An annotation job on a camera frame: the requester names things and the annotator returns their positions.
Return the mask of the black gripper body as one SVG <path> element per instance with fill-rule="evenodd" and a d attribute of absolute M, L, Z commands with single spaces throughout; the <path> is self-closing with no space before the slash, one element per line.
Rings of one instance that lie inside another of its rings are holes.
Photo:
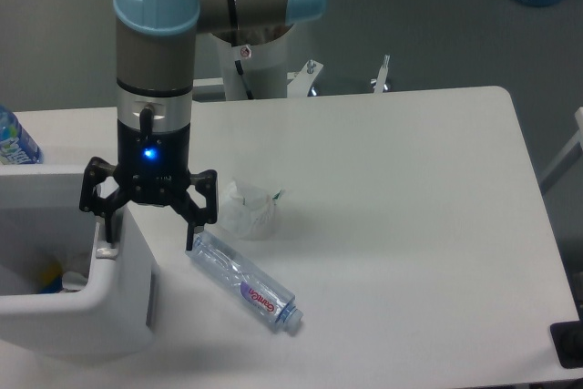
<path fill-rule="evenodd" d="M 190 125 L 144 137 L 118 122 L 118 184 L 113 205 L 137 204 L 186 208 L 191 203 L 189 165 Z"/>

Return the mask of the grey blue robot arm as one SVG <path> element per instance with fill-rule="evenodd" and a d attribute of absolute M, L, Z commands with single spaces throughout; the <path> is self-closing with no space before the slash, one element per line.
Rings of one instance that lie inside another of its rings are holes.
<path fill-rule="evenodd" d="M 116 14 L 118 160 L 92 158 L 79 207 L 118 247 L 129 202 L 171 207 L 193 237 L 218 217 L 217 173 L 189 170 L 196 38 L 293 26 L 321 17 L 327 0 L 113 0 Z"/>

